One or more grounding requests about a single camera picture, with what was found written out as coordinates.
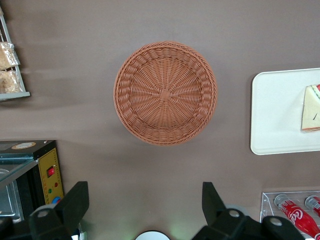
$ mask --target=bottle label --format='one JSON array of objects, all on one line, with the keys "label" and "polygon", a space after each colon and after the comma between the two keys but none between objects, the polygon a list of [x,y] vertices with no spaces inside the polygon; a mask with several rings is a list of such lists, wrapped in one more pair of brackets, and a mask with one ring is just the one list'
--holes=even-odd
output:
[{"label": "bottle label", "polygon": [[296,220],[302,219],[303,216],[304,216],[304,213],[302,212],[302,210],[296,209],[288,217],[289,217],[290,221],[293,223],[293,225],[295,225]]}]

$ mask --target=wicker basket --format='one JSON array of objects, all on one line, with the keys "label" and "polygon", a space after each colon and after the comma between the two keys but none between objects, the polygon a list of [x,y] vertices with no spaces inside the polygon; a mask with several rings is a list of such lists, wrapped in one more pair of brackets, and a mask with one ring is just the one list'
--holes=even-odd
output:
[{"label": "wicker basket", "polygon": [[192,48],[163,41],[135,51],[120,68],[113,99],[123,125],[154,145],[177,145],[211,119],[217,83],[207,61]]}]

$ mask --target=white tray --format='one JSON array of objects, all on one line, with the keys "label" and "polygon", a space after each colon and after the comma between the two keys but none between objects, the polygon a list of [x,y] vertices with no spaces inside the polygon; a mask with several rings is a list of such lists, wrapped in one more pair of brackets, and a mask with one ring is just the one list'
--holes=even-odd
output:
[{"label": "white tray", "polygon": [[252,82],[251,150],[257,155],[320,151],[320,131],[301,132],[305,89],[320,68],[259,73]]}]

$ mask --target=metal rack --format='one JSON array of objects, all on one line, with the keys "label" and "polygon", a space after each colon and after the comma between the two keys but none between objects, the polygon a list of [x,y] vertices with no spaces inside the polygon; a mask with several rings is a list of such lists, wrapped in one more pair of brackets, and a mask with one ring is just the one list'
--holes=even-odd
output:
[{"label": "metal rack", "polygon": [[[1,26],[0,26],[0,37],[1,37],[1,41],[2,42],[9,42],[12,43],[10,40],[10,36],[8,33],[8,29],[7,29],[7,24],[4,18],[4,15],[0,15],[0,20],[1,20]],[[0,102],[1,101],[5,101],[5,100],[9,100],[9,99],[15,99],[15,98],[22,98],[22,97],[28,97],[30,96],[30,92],[26,91],[22,76],[21,76],[21,72],[20,72],[20,68],[19,66],[13,66],[11,67],[11,70],[14,70],[17,72],[18,78],[20,80],[20,84],[21,84],[21,88],[22,88],[22,92],[14,92],[14,93],[0,93]]]}]

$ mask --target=red bottle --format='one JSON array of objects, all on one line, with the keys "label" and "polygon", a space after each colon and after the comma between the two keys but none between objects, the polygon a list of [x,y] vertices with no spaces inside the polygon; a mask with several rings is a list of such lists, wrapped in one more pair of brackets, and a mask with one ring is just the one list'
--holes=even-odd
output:
[{"label": "red bottle", "polygon": [[320,197],[309,196],[305,199],[304,204],[308,209],[312,210],[320,217]]},{"label": "red bottle", "polygon": [[308,234],[315,240],[320,240],[320,229],[315,220],[301,207],[296,205],[285,194],[275,197],[274,204],[286,215],[286,217],[300,231]]}]

